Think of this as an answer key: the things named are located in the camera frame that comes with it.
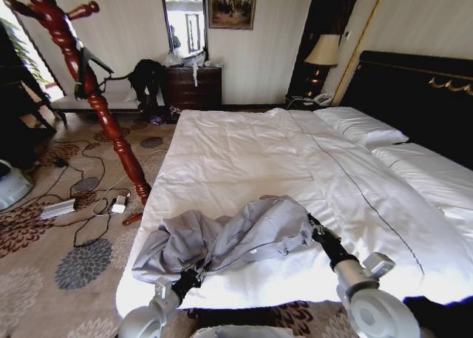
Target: red wooden pole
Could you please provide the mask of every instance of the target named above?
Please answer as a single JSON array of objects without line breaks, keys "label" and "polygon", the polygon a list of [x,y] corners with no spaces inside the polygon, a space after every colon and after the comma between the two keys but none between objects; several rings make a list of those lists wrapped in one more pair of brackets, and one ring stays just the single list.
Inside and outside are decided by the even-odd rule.
[{"label": "red wooden pole", "polygon": [[[99,11],[98,4],[91,1],[82,4],[70,13],[66,14],[55,0],[30,0],[31,4],[25,5],[16,0],[7,0],[10,7],[20,14],[36,18],[43,25],[52,37],[52,40],[61,48],[67,68],[75,81],[78,80],[79,50],[76,47],[76,40],[72,35],[67,19],[82,18],[90,16]],[[136,187],[137,194],[141,197],[143,205],[148,199],[151,191],[150,185],[146,182],[143,169],[133,154],[128,142],[123,138],[120,126],[109,111],[106,99],[98,92],[98,82],[93,70],[88,67],[85,79],[85,92],[89,96],[89,104],[95,110],[102,129],[113,142],[113,148],[120,157],[126,174]]]}]

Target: picture frame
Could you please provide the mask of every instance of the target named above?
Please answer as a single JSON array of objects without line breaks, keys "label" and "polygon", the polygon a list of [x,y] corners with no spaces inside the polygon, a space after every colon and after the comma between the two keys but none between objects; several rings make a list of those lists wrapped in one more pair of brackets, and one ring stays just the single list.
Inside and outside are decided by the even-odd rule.
[{"label": "picture frame", "polygon": [[256,0],[207,0],[211,29],[252,30]]}]

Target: white bedsheet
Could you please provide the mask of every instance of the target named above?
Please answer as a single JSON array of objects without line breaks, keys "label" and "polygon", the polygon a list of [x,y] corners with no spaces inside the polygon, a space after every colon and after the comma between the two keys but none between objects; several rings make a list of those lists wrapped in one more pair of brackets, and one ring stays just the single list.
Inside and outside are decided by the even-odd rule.
[{"label": "white bedsheet", "polygon": [[[399,298],[426,295],[446,303],[473,294],[473,259],[461,235],[366,149],[313,113],[185,111],[118,286],[120,315],[153,297],[153,285],[134,279],[131,267],[163,218],[189,209],[209,217],[233,215],[262,195],[293,197],[361,260],[371,251],[389,255],[396,267],[381,287]],[[181,307],[250,308],[294,300],[338,300],[336,276],[316,243],[284,258],[209,275]]]}]

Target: power strip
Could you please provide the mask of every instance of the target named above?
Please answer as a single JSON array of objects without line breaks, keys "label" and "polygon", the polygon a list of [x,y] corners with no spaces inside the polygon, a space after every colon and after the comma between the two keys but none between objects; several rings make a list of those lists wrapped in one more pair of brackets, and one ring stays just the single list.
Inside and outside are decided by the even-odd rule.
[{"label": "power strip", "polygon": [[54,203],[43,208],[43,212],[39,215],[39,218],[46,220],[51,217],[60,216],[62,214],[69,214],[75,211],[75,199],[63,201],[61,203]]}]

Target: table lamp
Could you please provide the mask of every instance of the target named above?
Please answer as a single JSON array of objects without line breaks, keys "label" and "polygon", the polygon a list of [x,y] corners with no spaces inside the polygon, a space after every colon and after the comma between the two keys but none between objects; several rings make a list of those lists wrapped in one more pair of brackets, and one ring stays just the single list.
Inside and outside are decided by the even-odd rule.
[{"label": "table lamp", "polygon": [[319,66],[316,71],[307,79],[311,89],[307,96],[313,97],[314,92],[320,92],[323,82],[327,77],[331,66],[338,64],[338,42],[340,35],[320,35],[316,46],[304,62]]}]

